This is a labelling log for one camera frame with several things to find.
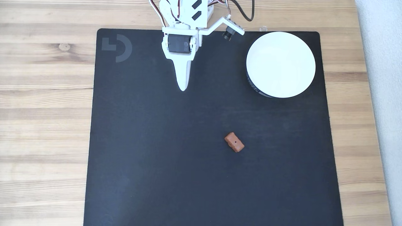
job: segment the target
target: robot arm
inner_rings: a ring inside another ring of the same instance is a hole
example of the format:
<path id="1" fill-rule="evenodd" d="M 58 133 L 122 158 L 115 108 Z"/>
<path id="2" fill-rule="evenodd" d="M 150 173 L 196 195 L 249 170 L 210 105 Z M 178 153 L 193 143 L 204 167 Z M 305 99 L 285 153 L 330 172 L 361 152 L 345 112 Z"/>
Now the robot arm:
<path id="1" fill-rule="evenodd" d="M 162 28 L 162 50 L 166 58 L 173 61 L 177 84 L 182 91 L 189 83 L 191 62 L 202 46 L 202 36 L 211 34 L 221 24 L 228 26 L 223 35 L 225 39 L 230 40 L 236 32 L 244 34 L 243 28 L 230 20 L 230 14 L 207 28 L 215 1 L 223 3 L 221 0 L 161 0 L 159 3 L 160 12 L 169 25 Z"/>

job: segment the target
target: wire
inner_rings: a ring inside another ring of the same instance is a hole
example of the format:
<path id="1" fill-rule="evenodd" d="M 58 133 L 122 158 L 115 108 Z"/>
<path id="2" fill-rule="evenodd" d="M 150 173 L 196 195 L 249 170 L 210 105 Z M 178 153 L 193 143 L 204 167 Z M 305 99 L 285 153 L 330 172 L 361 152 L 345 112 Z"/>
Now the wire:
<path id="1" fill-rule="evenodd" d="M 242 7 L 240 7 L 239 3 L 238 3 L 236 0 L 231 0 L 231 1 L 236 5 L 236 7 L 239 9 L 239 11 L 240 11 L 240 13 L 242 14 L 242 16 L 243 16 L 247 21 L 250 21 L 250 22 L 251 22 L 251 21 L 254 19 L 254 7 L 255 7 L 254 0 L 251 0 L 252 6 L 251 6 L 251 17 L 250 17 L 250 18 L 248 18 L 248 17 L 246 16 L 246 14 L 244 13 Z"/>
<path id="2" fill-rule="evenodd" d="M 232 1 L 232 2 L 236 5 L 236 7 L 239 9 L 239 11 L 240 11 L 240 13 L 242 14 L 242 16 L 243 16 L 247 21 L 250 21 L 250 22 L 251 22 L 251 21 L 254 19 L 254 8 L 255 8 L 255 2 L 254 2 L 254 0 L 251 0 L 252 6 L 251 6 L 251 17 L 250 17 L 250 18 L 247 17 L 247 15 L 244 13 L 242 7 L 239 5 L 239 3 L 238 3 L 236 0 L 230 0 L 230 1 Z M 218 0 L 215 0 L 215 1 L 211 2 L 211 3 L 209 3 L 208 6 L 215 5 L 216 3 L 219 3 Z"/>
<path id="3" fill-rule="evenodd" d="M 155 3 L 153 0 L 149 0 L 152 8 L 154 8 L 155 12 L 158 14 L 160 21 L 162 22 L 162 26 L 166 27 L 165 21 L 163 20 L 162 13 L 159 11 L 159 9 L 156 7 Z"/>
<path id="4" fill-rule="evenodd" d="M 229 15 L 232 14 L 232 12 L 230 11 L 230 7 L 229 7 L 229 2 L 228 2 L 228 0 L 225 0 L 225 3 L 226 3 L 226 8 L 228 8 Z"/>
<path id="5" fill-rule="evenodd" d="M 172 8 L 170 8 L 170 13 L 172 14 L 172 17 L 176 20 L 176 21 L 179 21 L 175 16 L 174 16 L 174 14 L 173 14 L 173 11 L 172 11 Z"/>
<path id="6" fill-rule="evenodd" d="M 177 8 L 178 8 L 177 18 L 180 18 L 180 0 L 177 1 Z"/>

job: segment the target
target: black mat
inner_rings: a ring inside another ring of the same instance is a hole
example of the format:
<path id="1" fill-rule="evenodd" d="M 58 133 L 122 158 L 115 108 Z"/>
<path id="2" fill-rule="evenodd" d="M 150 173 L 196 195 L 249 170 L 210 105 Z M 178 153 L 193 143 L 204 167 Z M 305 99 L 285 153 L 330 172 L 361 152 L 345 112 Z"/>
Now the black mat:
<path id="1" fill-rule="evenodd" d="M 99 30 L 85 226 L 343 225 L 319 34 L 292 32 L 317 70 L 287 99 L 247 82 L 247 50 L 265 33 L 221 34 L 204 37 L 182 92 L 160 31 Z"/>

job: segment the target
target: brown block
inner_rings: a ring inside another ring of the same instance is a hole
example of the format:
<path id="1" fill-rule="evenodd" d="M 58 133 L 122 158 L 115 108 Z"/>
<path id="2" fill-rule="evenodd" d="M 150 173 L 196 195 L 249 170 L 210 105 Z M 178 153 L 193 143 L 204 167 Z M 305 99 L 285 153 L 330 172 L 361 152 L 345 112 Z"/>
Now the brown block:
<path id="1" fill-rule="evenodd" d="M 237 138 L 234 132 L 231 132 L 225 137 L 225 141 L 233 149 L 234 152 L 239 152 L 244 148 L 244 144 Z"/>

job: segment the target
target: mat logo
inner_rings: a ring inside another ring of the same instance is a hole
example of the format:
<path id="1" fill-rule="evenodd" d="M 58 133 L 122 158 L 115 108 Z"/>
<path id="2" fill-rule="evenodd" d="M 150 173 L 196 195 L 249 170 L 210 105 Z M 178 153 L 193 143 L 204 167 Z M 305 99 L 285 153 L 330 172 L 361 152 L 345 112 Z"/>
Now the mat logo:
<path id="1" fill-rule="evenodd" d="M 116 63 L 123 62 L 130 57 L 133 51 L 133 45 L 130 40 L 124 35 L 116 35 L 116 40 L 121 41 L 124 44 L 124 52 L 116 57 Z M 102 38 L 102 50 L 105 51 L 116 51 L 115 44 L 109 44 L 109 38 Z"/>

